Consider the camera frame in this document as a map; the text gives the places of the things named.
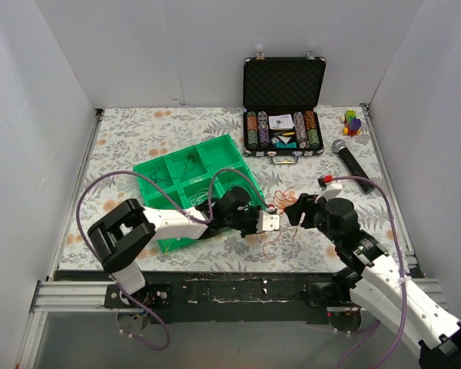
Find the green compartment tray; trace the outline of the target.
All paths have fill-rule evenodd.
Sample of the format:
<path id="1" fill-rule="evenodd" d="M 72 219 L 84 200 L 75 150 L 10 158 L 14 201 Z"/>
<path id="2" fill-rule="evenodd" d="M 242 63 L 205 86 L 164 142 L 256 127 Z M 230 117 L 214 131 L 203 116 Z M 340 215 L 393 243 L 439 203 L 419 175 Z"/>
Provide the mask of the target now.
<path id="1" fill-rule="evenodd" d="M 208 187 L 214 173 L 226 171 L 214 181 L 212 196 L 220 198 L 232 187 L 242 187 L 250 195 L 250 204 L 261 205 L 264 194 L 245 163 L 230 135 L 183 148 L 134 166 L 134 171 L 150 178 L 182 208 L 190 208 L 207 200 Z"/>

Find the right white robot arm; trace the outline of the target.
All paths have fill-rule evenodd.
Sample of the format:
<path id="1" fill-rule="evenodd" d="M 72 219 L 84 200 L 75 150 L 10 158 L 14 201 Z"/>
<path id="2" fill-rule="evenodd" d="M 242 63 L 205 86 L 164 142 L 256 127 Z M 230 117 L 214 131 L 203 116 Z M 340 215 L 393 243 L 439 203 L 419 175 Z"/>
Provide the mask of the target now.
<path id="1" fill-rule="evenodd" d="M 387 250 L 361 229 L 351 201 L 302 194 L 285 213 L 292 225 L 325 235 L 346 265 L 332 287 L 338 304 L 357 304 L 400 334 L 421 368 L 461 368 L 461 320 L 399 272 Z"/>

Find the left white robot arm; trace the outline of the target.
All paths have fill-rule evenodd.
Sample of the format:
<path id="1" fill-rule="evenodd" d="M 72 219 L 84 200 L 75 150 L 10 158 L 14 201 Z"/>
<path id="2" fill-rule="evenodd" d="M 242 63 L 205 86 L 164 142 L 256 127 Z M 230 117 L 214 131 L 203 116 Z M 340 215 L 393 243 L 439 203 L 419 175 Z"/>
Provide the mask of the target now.
<path id="1" fill-rule="evenodd" d="M 180 213 L 143 207 L 135 199 L 118 205 L 88 229 L 88 237 L 105 272 L 121 285 L 121 297 L 133 308 L 148 298 L 146 281 L 136 258 L 151 241 L 212 238 L 224 229 L 243 236 L 267 230 L 266 210 L 250 205 L 250 195 L 233 187 L 221 198 L 211 198 Z"/>

